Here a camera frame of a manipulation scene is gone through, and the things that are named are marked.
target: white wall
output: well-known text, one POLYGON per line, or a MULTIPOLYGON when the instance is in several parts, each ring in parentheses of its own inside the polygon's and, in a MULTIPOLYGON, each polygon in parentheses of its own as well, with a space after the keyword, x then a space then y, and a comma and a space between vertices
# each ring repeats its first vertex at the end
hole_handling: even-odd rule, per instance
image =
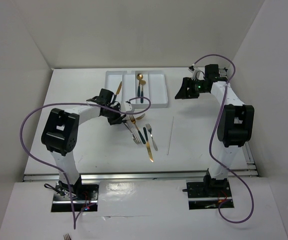
POLYGON ((288 234, 288 0, 264 2, 234 62, 232 86, 255 107, 250 147, 288 234))
MULTIPOLYGON (((0 0, 0 226, 15 181, 27 162, 19 143, 21 121, 42 105, 51 70, 9 0, 0 0)), ((38 116, 27 124, 28 145, 38 116)))
POLYGON ((54 68, 186 67, 209 53, 232 58, 263 2, 12 1, 54 68))

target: cutlery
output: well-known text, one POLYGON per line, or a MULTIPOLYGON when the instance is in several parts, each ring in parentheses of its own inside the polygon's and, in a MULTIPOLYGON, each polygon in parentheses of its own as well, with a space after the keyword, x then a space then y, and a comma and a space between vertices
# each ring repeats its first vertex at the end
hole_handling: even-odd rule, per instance
POLYGON ((127 126, 127 124, 124 123, 124 125, 126 126, 126 128, 131 132, 132 136, 133 136, 133 140, 136 144, 140 144, 140 142, 137 140, 137 138, 134 136, 133 132, 130 130, 130 128, 127 126))
POLYGON ((133 134, 134 134, 135 138, 137 139, 137 141, 141 144, 142 142, 140 141, 140 137, 138 135, 138 132, 136 131, 134 125, 132 124, 132 122, 130 120, 127 120, 127 126, 133 132, 133 134))
POLYGON ((152 134, 152 127, 150 126, 149 123, 146 124, 146 127, 147 127, 147 130, 148 130, 149 133, 150 133, 150 137, 152 138, 153 146, 154 146, 155 150, 158 151, 158 147, 157 147, 156 142, 155 142, 155 140, 154 140, 154 138, 153 138, 153 134, 152 134))
POLYGON ((144 113, 144 114, 142 114, 142 115, 136 117, 135 119, 136 119, 136 120, 140 120, 140 119, 143 119, 145 116, 146 116, 146 114, 144 113))
POLYGON ((120 93, 120 89, 122 89, 122 81, 120 82, 120 84, 119 84, 119 86, 118 86, 116 95, 118 95, 118 94, 120 93))
POLYGON ((148 141, 148 135, 147 135, 147 131, 146 131, 145 127, 144 127, 144 133, 145 133, 145 137, 146 137, 146 148, 148 151, 149 159, 153 163, 154 162, 153 154, 152 154, 152 150, 150 149, 150 145, 149 145, 149 141, 148 141))
POLYGON ((70 238, 69 234, 65 234, 64 235, 64 240, 72 240, 72 239, 70 238))
POLYGON ((143 75, 141 73, 139 73, 139 74, 137 74, 136 78, 138 80, 137 96, 140 97, 140 80, 143 79, 143 75))
POLYGON ((143 144, 146 144, 146 141, 145 141, 142 133, 140 132, 139 128, 136 125, 136 120, 135 120, 134 116, 133 115, 129 115, 129 118, 130 118, 130 121, 132 122, 132 124, 135 125, 135 127, 136 127, 136 129, 138 131, 138 134, 140 136, 140 139, 142 140, 143 144))
MULTIPOLYGON (((141 92, 140 96, 143 97, 144 96, 144 85, 146 84, 146 81, 145 80, 140 80, 139 84, 142 85, 142 92, 141 92)), ((140 103, 142 104, 143 102, 144 102, 144 99, 140 98, 140 103)))

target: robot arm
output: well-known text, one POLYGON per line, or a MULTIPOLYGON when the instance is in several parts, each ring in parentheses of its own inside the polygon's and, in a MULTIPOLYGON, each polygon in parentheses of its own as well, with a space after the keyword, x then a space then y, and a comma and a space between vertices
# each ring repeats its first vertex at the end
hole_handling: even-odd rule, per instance
MULTIPOLYGON (((203 80, 185 77, 175 99, 195 99, 200 93, 211 93, 221 104, 226 82, 227 78, 220 74, 218 65, 210 64, 205 66, 203 80)), ((253 118, 253 106, 245 105, 228 84, 225 105, 217 128, 217 137, 223 143, 217 159, 228 168, 231 167, 239 148, 250 140, 253 118)), ((227 177, 228 170, 213 162, 207 170, 204 183, 207 188, 225 188, 227 177)))
MULTIPOLYGON (((133 112, 132 105, 128 102, 113 105, 115 102, 113 95, 113 92, 102 89, 99 96, 87 101, 117 111, 133 112)), ((125 117, 125 115, 98 106, 82 105, 66 110, 54 108, 49 114, 42 134, 42 143, 51 152, 56 166, 63 169, 67 174, 74 193, 78 192, 81 185, 81 176, 76 169, 73 154, 73 149, 77 143, 78 126, 99 116, 106 117, 110 125, 121 124, 125 117)), ((59 172, 59 185, 63 189, 68 189, 67 180, 61 171, 59 172)))

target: white tray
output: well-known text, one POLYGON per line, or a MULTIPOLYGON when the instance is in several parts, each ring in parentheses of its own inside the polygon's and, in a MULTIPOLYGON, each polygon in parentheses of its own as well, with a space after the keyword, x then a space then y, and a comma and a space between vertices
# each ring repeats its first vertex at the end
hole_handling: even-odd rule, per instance
MULTIPOLYGON (((160 70, 149 71, 106 71, 105 89, 116 92, 120 82, 122 82, 122 89, 116 98, 118 102, 125 102, 131 98, 137 97, 137 89, 139 81, 136 79, 137 74, 143 75, 143 80, 146 81, 144 85, 144 97, 150 99, 151 108, 160 109, 166 108, 168 105, 168 96, 165 82, 165 74, 160 70)), ((140 99, 131 101, 134 108, 144 109, 148 107, 148 101, 144 99, 140 103, 140 99)))

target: purple cable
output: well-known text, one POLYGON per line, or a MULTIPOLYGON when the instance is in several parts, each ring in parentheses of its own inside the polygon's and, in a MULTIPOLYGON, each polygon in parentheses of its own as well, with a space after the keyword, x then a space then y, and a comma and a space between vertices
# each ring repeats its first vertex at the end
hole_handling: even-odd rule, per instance
POLYGON ((33 158, 34 160, 36 160, 36 161, 38 161, 38 162, 40 162, 40 163, 42 163, 42 164, 45 164, 45 165, 47 165, 47 166, 50 166, 50 167, 52 167, 52 168, 55 168, 55 169, 61 171, 61 172, 63 173, 63 175, 65 176, 66 180, 67 180, 67 185, 68 185, 68 190, 69 190, 69 197, 70 197, 70 204, 71 204, 72 212, 73 212, 74 229, 76 229, 76 221, 77 221, 78 216, 79 216, 80 213, 81 213, 83 210, 85 210, 85 209, 82 209, 82 210, 78 213, 77 217, 75 216, 75 208, 74 208, 74 203, 73 203, 73 198, 72 198, 72 188, 71 188, 71 186, 70 186, 70 182, 69 182, 69 179, 68 179, 67 174, 65 173, 65 171, 64 171, 63 169, 61 169, 60 167, 57 167, 56 165, 52 165, 52 164, 50 164, 50 163, 48 163, 48 162, 45 162, 45 161, 37 158, 36 156, 32 155, 31 152, 27 149, 27 147, 26 147, 26 145, 25 145, 25 143, 24 143, 24 139, 23 139, 23 130, 24 130, 25 123, 27 122, 28 118, 30 118, 30 116, 33 115, 35 112, 37 112, 37 111, 39 111, 39 110, 41 110, 41 109, 47 108, 47 107, 59 106, 59 105, 94 106, 94 107, 99 107, 99 108, 102 108, 102 109, 107 109, 107 110, 109 110, 109 111, 112 111, 112 112, 118 113, 118 114, 126 114, 126 115, 141 114, 141 113, 146 112, 146 111, 150 108, 150 106, 151 106, 151 101, 150 101, 150 99, 147 98, 147 97, 141 96, 141 97, 131 98, 131 99, 129 99, 129 101, 134 100, 134 99, 140 99, 140 98, 144 98, 144 99, 148 100, 149 104, 148 104, 148 107, 147 107, 146 109, 144 109, 144 110, 142 110, 142 111, 139 111, 139 112, 133 112, 133 113, 131 113, 131 112, 122 112, 122 111, 117 111, 117 110, 114 110, 114 109, 110 109, 110 108, 107 107, 107 106, 101 106, 101 105, 97 105, 97 104, 93 104, 93 103, 61 102, 61 103, 51 103, 51 104, 47 104, 47 105, 41 106, 41 107, 33 110, 31 113, 29 113, 29 114, 25 117, 25 119, 23 120, 22 125, 21 125, 21 127, 20 127, 19 138, 20 138, 20 143, 21 143, 24 151, 25 151, 31 158, 33 158))
POLYGON ((92 206, 92 205, 95 205, 95 203, 90 203, 90 204, 86 205, 85 207, 83 207, 83 208, 80 210, 80 212, 77 214, 77 216, 76 216, 76 221, 77 221, 79 215, 82 214, 83 211, 86 210, 86 208, 89 208, 89 207, 92 206))
POLYGON ((232 173, 235 177, 237 177, 237 178, 246 186, 246 188, 247 188, 247 190, 248 190, 248 192, 249 192, 251 201, 252 201, 252 208, 251 208, 251 211, 250 211, 249 215, 248 215, 245 219, 243 219, 243 220, 241 220, 241 221, 231 221, 231 220, 229 220, 229 219, 227 219, 226 217, 223 216, 223 214, 222 214, 221 211, 220 211, 220 207, 221 207, 226 201, 223 201, 223 202, 218 206, 218 212, 219 212, 219 214, 221 215, 221 217, 222 217, 224 220, 226 220, 227 222, 232 223, 232 224, 233 224, 233 223, 234 223, 234 224, 241 224, 241 223, 244 223, 244 222, 246 222, 247 220, 249 220, 250 217, 253 215, 253 212, 254 212, 254 198, 253 198, 253 194, 252 194, 249 186, 247 185, 247 183, 246 183, 240 176, 238 176, 233 170, 231 170, 230 168, 228 168, 227 166, 225 166, 223 163, 221 163, 219 160, 217 160, 217 159, 214 157, 213 153, 212 153, 212 144, 213 144, 214 136, 215 136, 215 133, 216 133, 216 130, 217 130, 217 127, 218 127, 220 118, 221 118, 222 113, 223 113, 223 110, 224 110, 224 105, 225 105, 226 95, 227 95, 227 87, 228 87, 228 84, 229 84, 230 80, 231 80, 231 79, 234 77, 234 75, 235 75, 236 67, 235 67, 235 64, 234 64, 230 59, 228 59, 228 58, 225 57, 225 56, 219 55, 219 54, 208 54, 208 55, 205 55, 205 56, 201 57, 200 59, 198 59, 198 60, 194 63, 194 65, 195 65, 196 63, 198 63, 200 60, 202 60, 202 59, 204 59, 204 58, 206 58, 206 57, 211 57, 211 56, 220 57, 220 58, 223 58, 223 59, 229 61, 229 62, 232 64, 234 71, 233 71, 232 76, 230 76, 230 77, 228 78, 227 84, 226 84, 226 86, 225 86, 225 92, 224 92, 223 101, 222 101, 221 106, 220 106, 220 109, 219 109, 219 114, 218 114, 218 116, 217 116, 217 120, 216 120, 215 127, 214 127, 213 132, 212 132, 212 135, 211 135, 211 137, 210 137, 210 142, 209 142, 209 154, 210 154, 211 158, 212 158, 215 162, 217 162, 218 164, 220 164, 223 168, 226 168, 230 173, 232 173))

